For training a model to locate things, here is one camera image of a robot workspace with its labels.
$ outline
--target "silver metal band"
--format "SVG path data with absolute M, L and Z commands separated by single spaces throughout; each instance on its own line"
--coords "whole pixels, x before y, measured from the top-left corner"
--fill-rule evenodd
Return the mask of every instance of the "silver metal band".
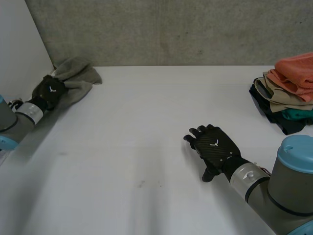
M 40 108 L 28 102 L 24 103 L 16 112 L 25 114 L 30 117 L 34 121 L 35 125 L 44 116 L 44 113 L 41 111 Z
M 235 170 L 231 176 L 230 185 L 245 199 L 248 189 L 264 177 L 268 177 L 268 175 L 258 166 L 253 163 L 246 163 Z

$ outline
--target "gray concrete wall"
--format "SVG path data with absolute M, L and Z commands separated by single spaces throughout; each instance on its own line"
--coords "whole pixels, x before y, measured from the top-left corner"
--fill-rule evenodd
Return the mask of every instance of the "gray concrete wall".
M 313 51 L 312 0 L 26 0 L 54 63 L 272 65 Z

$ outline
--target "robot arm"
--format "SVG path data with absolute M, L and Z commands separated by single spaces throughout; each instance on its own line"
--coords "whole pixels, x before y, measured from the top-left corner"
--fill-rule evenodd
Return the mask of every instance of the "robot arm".
M 14 149 L 33 130 L 45 111 L 54 109 L 65 92 L 63 82 L 46 76 L 33 91 L 31 100 L 15 113 L 0 96 L 0 149 Z
M 212 125 L 184 137 L 207 165 L 205 182 L 224 173 L 231 186 L 278 235 L 313 235 L 313 138 L 290 136 L 272 175 L 241 157 L 236 144 Z

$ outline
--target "logo on robotic hand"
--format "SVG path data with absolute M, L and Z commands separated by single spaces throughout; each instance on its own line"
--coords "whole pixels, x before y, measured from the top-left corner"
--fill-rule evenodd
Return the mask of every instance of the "logo on robotic hand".
M 50 92 L 56 92 L 57 90 L 53 90 L 51 86 L 49 86 Z
M 219 140 L 216 140 L 216 143 L 215 144 L 210 144 L 211 146 L 216 146 L 218 147 L 219 146 Z

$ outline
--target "beige folded cloth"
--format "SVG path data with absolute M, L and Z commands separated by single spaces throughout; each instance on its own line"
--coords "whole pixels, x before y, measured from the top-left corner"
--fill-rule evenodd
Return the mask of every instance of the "beige folded cloth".
M 297 95 L 291 94 L 283 88 L 277 86 L 266 77 L 266 74 L 266 72 L 263 73 L 264 78 L 259 78 L 255 80 L 254 85 L 258 93 L 264 99 L 269 101 L 270 109 L 273 113 L 285 110 L 287 108 L 300 110 L 313 109 L 313 101 L 304 102 Z M 263 85 L 266 91 L 262 90 L 260 83 Z

